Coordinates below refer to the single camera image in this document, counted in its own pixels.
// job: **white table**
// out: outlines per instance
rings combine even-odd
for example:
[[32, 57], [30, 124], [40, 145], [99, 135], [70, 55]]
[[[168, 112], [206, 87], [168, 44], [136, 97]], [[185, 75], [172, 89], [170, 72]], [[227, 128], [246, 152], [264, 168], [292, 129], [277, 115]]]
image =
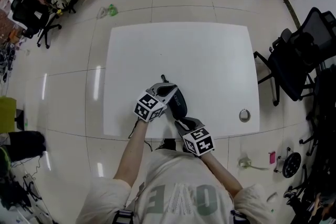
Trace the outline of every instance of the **white table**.
[[[137, 97], [161, 75], [178, 85], [187, 116], [214, 138], [259, 131], [256, 67], [247, 27], [157, 23], [113, 28], [104, 86], [104, 133], [127, 137]], [[243, 123], [239, 113], [248, 109]], [[150, 123], [147, 138], [177, 138], [171, 114]]]

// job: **glove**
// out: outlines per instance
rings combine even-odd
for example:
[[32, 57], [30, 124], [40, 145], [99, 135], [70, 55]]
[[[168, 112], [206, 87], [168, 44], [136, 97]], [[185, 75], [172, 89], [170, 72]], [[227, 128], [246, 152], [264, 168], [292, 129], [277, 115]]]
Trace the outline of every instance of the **glove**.
[[176, 91], [177, 86], [172, 83], [154, 84], [136, 100], [134, 113], [145, 122], [154, 120], [163, 114]]
[[184, 141], [188, 151], [197, 157], [214, 150], [214, 140], [209, 132], [204, 128], [204, 124], [195, 118], [184, 117], [180, 121], [188, 127], [184, 128], [181, 123], [175, 121], [175, 126], [181, 138]]

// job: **black mesh chair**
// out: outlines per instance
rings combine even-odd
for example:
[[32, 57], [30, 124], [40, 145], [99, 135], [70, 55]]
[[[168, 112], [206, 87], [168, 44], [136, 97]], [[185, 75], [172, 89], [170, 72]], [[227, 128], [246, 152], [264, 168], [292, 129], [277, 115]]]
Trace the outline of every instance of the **black mesh chair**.
[[59, 18], [58, 15], [55, 15], [49, 21], [49, 7], [41, 4], [38, 0], [13, 0], [10, 8], [13, 11], [13, 20], [20, 22], [27, 27], [23, 35], [32, 38], [33, 35], [43, 30], [37, 41], [37, 46], [41, 46], [40, 41], [44, 36], [46, 48], [49, 49], [50, 45], [48, 45], [47, 42], [48, 31], [55, 27], [58, 27], [58, 29], [62, 28], [59, 24], [51, 25], [56, 18]]
[[308, 73], [336, 55], [336, 19], [331, 12], [321, 13], [314, 7], [296, 32], [285, 29], [272, 45], [268, 60], [259, 52], [254, 52], [254, 58], [259, 57], [271, 71], [258, 84], [274, 78], [275, 106], [279, 104], [280, 86], [293, 101], [302, 100], [313, 95], [301, 95], [304, 89], [314, 88]]

